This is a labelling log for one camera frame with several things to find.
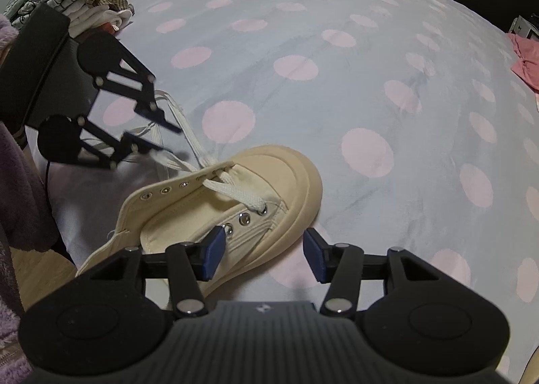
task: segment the pink cloth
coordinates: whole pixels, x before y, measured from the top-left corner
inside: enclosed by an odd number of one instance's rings
[[[518,61],[511,70],[539,93],[539,42],[516,34],[509,34],[513,49],[518,55]]]

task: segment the bed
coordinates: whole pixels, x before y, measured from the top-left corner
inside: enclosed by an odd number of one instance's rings
[[[501,30],[452,0],[129,1],[121,42],[214,156],[267,143],[308,156],[323,179],[321,234],[372,254],[407,248],[494,302],[511,325],[499,371],[518,381],[539,343],[539,114]],[[102,93],[91,119],[119,135],[146,123],[132,107]],[[194,160],[182,136],[163,138]],[[77,265],[110,238],[126,196],[157,179],[150,161],[52,164]],[[210,300],[319,305],[326,288],[298,243]],[[366,283],[360,307],[381,295]]]

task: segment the black cable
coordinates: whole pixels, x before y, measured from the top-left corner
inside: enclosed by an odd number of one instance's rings
[[[51,213],[51,217],[53,221],[56,224],[56,219],[52,215],[52,205],[51,200],[49,199],[49,169],[51,168],[51,162],[50,160],[47,160],[47,168],[45,168],[45,201],[47,201],[47,207],[49,208],[49,212]],[[73,262],[73,259],[71,258],[71,255],[67,252],[67,247],[64,244],[64,240],[62,239],[62,236],[60,235],[58,240],[52,245],[51,250],[53,252],[56,252],[60,256],[63,256],[66,258],[71,264],[75,265]]]
[[[45,169],[45,200],[47,201],[47,207],[52,215],[52,205],[49,199],[49,169],[51,168],[50,160],[47,160],[47,168]]]

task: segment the metal eyelet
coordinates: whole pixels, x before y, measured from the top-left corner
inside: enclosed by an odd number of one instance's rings
[[[257,211],[257,214],[260,215],[261,217],[263,215],[265,215],[266,213],[268,213],[268,206],[267,205],[264,205],[264,209],[260,212]]]
[[[230,223],[223,224],[226,236],[231,236],[234,233],[234,227]]]
[[[251,216],[247,212],[238,215],[239,224],[247,226],[251,222]]]

